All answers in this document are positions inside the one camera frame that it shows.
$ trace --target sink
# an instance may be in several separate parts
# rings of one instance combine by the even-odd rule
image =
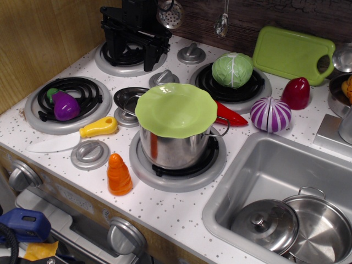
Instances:
[[[303,186],[322,190],[326,200],[352,220],[352,163],[275,134],[252,134],[203,209],[203,222],[213,235],[263,262],[292,263],[230,228],[244,206],[262,199],[284,200]],[[314,189],[301,194],[323,198]],[[351,255],[341,263],[350,262]]]

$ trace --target speckled white countertop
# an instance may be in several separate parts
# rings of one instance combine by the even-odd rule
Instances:
[[[113,96],[117,90],[125,87],[148,87],[149,78],[165,69],[171,69],[179,77],[181,83],[188,83],[196,69],[202,65],[214,62],[220,55],[228,52],[198,43],[198,46],[206,52],[206,60],[198,65],[185,65],[177,60],[177,52],[191,43],[190,40],[173,36],[170,40],[171,49],[164,65],[156,72],[138,78],[118,78],[101,72],[96,67],[94,51],[83,56],[55,78],[68,76],[91,77],[105,84]],[[272,85],[272,96],[280,98],[288,80],[271,74],[266,75]],[[328,113],[335,116],[328,107],[327,97],[328,81],[326,80],[321,86],[311,88],[309,106],[304,110],[293,111],[290,126],[277,134],[351,161],[349,157],[321,149],[313,144],[314,137],[324,115]],[[243,115],[249,121],[249,125],[231,127],[229,133],[224,136],[227,147],[227,164],[221,175],[208,186],[191,192],[172,193],[160,191],[149,187],[134,174],[129,163],[129,145],[132,138],[139,132],[138,127],[124,128],[120,126],[116,134],[96,137],[96,139],[107,143],[111,152],[120,154],[128,168],[130,168],[134,183],[133,190],[125,196],[113,196],[107,189],[107,164],[96,170],[83,171],[76,169],[71,164],[71,151],[39,154],[25,150],[27,145],[32,142],[58,137],[38,132],[28,125],[23,115],[25,102],[26,98],[0,116],[0,144],[2,146],[27,160],[30,159],[45,167],[53,175],[57,175],[67,183],[115,208],[117,211],[185,248],[206,262],[221,264],[262,263],[260,260],[212,235],[204,226],[201,218],[206,202],[222,179],[229,164],[236,157],[248,136],[258,131],[251,123],[249,114]],[[110,116],[113,116],[116,108],[117,106],[113,103],[109,113]],[[213,126],[220,133],[225,129],[224,126],[219,124],[214,124]]]

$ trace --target black coil burner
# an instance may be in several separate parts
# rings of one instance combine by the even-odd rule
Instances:
[[[107,42],[105,42],[105,44],[102,47],[102,53],[103,53],[104,59],[108,61],[111,64],[111,66],[114,66],[114,67],[131,66],[144,61],[143,48],[138,47],[137,45],[134,45],[132,43],[128,43],[126,45],[125,51],[118,58],[112,58],[109,55]]]
[[[98,103],[102,103],[103,100],[98,85],[89,79],[81,77],[56,79],[45,85],[38,93],[38,104],[42,108],[42,111],[38,111],[38,115],[43,122],[48,120],[62,122],[55,118],[54,104],[51,104],[49,98],[46,96],[50,88],[57,88],[65,92],[75,92],[75,94],[79,95],[74,98],[77,100],[81,111],[77,117],[66,122],[74,122],[84,114],[89,113]]]
[[[246,101],[257,95],[264,85],[264,79],[253,70],[251,78],[242,87],[237,89],[224,87],[214,80],[212,65],[212,63],[209,64],[199,73],[195,85],[207,91],[214,100],[231,103]]]
[[[209,137],[207,147],[203,158],[200,159],[197,164],[184,169],[164,169],[156,165],[152,165],[152,169],[156,175],[161,177],[162,175],[168,176],[187,176],[195,173],[201,173],[206,171],[212,166],[219,154],[219,143],[215,137]]]

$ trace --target silver spoon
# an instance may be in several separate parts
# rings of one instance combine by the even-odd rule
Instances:
[[[220,15],[218,19],[215,21],[214,33],[219,37],[226,37],[227,31],[229,29],[229,19],[227,15],[229,11],[229,2],[230,0],[225,0],[224,13]]]

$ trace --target red bell pepper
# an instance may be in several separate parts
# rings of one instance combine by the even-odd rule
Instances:
[[[248,121],[244,119],[241,115],[237,114],[235,111],[232,111],[231,109],[227,108],[218,101],[215,101],[215,103],[218,105],[217,115],[219,117],[226,118],[227,120],[229,120],[230,125],[242,126],[248,124]],[[227,121],[220,118],[217,118],[215,122],[227,125]]]

